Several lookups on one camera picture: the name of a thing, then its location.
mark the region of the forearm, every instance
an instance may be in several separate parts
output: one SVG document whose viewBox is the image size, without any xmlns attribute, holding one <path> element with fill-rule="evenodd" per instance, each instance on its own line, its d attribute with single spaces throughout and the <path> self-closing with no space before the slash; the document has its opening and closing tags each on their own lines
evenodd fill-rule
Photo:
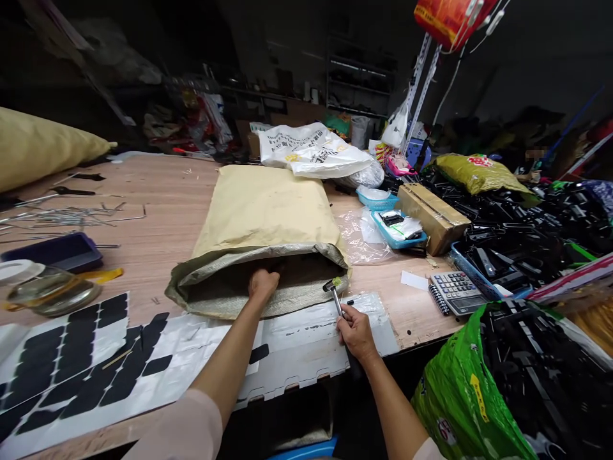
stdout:
<svg viewBox="0 0 613 460">
<path fill-rule="evenodd" d="M 214 400 L 222 415 L 223 428 L 236 405 L 245 380 L 257 324 L 268 296 L 255 293 L 233 322 L 213 355 L 190 388 L 196 388 Z"/>
<path fill-rule="evenodd" d="M 381 420 L 390 460 L 412 459 L 430 437 L 380 356 L 362 363 Z"/>
</svg>

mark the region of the yellow sack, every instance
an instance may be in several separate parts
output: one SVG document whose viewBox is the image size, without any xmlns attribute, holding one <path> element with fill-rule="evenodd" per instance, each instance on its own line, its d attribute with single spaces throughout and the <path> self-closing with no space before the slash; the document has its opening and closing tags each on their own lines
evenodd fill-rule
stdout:
<svg viewBox="0 0 613 460">
<path fill-rule="evenodd" d="M 116 142 L 0 107 L 0 192 L 108 152 Z"/>
<path fill-rule="evenodd" d="M 344 241 L 320 180 L 287 169 L 220 168 L 192 258 L 172 270 L 165 294 L 189 313 L 236 319 L 257 268 L 281 272 L 262 313 L 270 318 L 328 302 L 322 287 L 349 286 Z"/>
<path fill-rule="evenodd" d="M 534 196 L 505 165 L 485 155 L 465 157 L 451 153 L 436 158 L 434 164 L 452 182 L 465 186 L 471 195 L 505 188 L 525 194 L 526 197 Z"/>
</svg>

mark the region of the shelving unit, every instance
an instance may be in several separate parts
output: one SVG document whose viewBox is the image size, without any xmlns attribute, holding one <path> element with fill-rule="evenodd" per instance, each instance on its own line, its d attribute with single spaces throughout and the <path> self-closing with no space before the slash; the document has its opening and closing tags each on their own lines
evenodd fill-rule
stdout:
<svg viewBox="0 0 613 460">
<path fill-rule="evenodd" d="M 326 107 L 371 118 L 387 118 L 397 60 L 335 35 L 328 37 L 327 50 Z M 373 62 L 381 56 L 391 64 L 389 68 Z M 333 101 L 335 90 L 339 95 L 335 95 L 336 100 Z"/>
</svg>

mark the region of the red bag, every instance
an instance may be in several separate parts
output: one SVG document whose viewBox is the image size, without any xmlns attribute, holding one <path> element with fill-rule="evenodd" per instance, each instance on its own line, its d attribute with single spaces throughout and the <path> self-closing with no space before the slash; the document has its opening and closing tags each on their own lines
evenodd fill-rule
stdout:
<svg viewBox="0 0 613 460">
<path fill-rule="evenodd" d="M 466 9 L 471 0 L 419 0 L 414 15 L 417 23 L 427 33 L 449 50 L 460 49 L 470 38 L 473 32 L 492 11 L 497 0 L 484 0 L 483 7 L 474 24 L 468 25 Z"/>
</svg>

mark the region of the glass jar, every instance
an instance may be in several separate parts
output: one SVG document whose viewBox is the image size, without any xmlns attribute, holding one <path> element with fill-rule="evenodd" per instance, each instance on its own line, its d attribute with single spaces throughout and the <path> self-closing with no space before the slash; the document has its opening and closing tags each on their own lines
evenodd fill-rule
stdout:
<svg viewBox="0 0 613 460">
<path fill-rule="evenodd" d="M 49 318 L 85 307 L 102 290 L 60 268 L 25 259 L 0 263 L 0 286 L 12 286 L 7 310 L 27 308 Z"/>
</svg>

